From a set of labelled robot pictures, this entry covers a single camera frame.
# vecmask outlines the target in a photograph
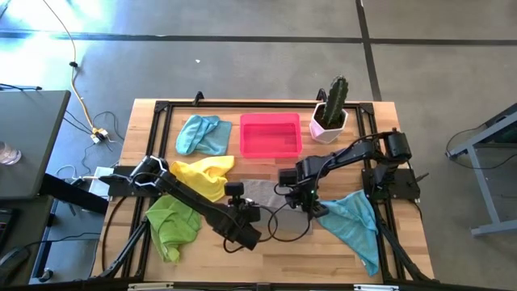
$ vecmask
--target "white pot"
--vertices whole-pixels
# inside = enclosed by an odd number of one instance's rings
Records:
[[[314,108],[313,116],[310,119],[309,129],[310,136],[313,137],[315,141],[328,144],[331,143],[338,135],[345,129],[345,124],[347,123],[348,113],[343,109],[341,112],[345,116],[345,120],[343,121],[343,126],[340,129],[324,129],[315,119],[314,115],[316,114],[316,110],[325,105],[325,103],[318,103],[316,108]]]

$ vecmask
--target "concrete floor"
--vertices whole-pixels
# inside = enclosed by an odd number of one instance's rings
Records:
[[[24,5],[27,1],[11,1],[0,30],[61,32],[45,6],[33,1]],[[49,3],[73,32],[361,36],[354,0]],[[370,37],[517,39],[515,0],[363,3]],[[185,98],[203,91],[207,98],[313,99],[319,87],[344,74],[351,84],[349,100],[372,100],[362,44],[81,40],[76,45],[82,67],[78,90],[92,114],[113,111],[122,133],[135,98]],[[2,82],[70,89],[69,41],[45,35],[0,38],[0,48]],[[517,234],[471,237],[471,227],[489,222],[481,192],[473,171],[450,163],[443,152],[454,133],[478,126],[517,100],[517,47],[374,44],[372,51],[382,99],[396,102],[401,127],[408,133],[413,167],[417,173],[431,173],[421,182],[422,211],[436,278],[514,289]],[[77,100],[71,99],[69,111],[84,120]],[[108,130],[110,118],[99,118]],[[64,123],[48,172],[73,164],[82,173],[83,149],[89,144],[86,134]],[[118,145],[112,150],[90,149],[86,164],[111,165],[120,156]],[[506,208],[505,217],[515,209]]]

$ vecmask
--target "pink plastic bin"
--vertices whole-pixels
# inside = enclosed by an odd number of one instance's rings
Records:
[[[300,152],[297,113],[241,115],[241,154],[245,158],[293,158]]]

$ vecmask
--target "light blue towel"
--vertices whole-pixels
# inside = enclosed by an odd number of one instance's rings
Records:
[[[379,272],[375,213],[364,191],[354,192],[341,200],[320,202],[330,212],[317,221],[359,255],[369,276]]]
[[[231,130],[232,123],[221,120],[219,116],[193,115],[179,132],[176,150],[182,155],[192,154],[194,150],[225,155]]]

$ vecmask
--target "green cloth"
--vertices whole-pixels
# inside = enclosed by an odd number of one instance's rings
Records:
[[[151,238],[164,262],[179,261],[178,247],[195,240],[201,216],[171,195],[164,195],[145,213]]]

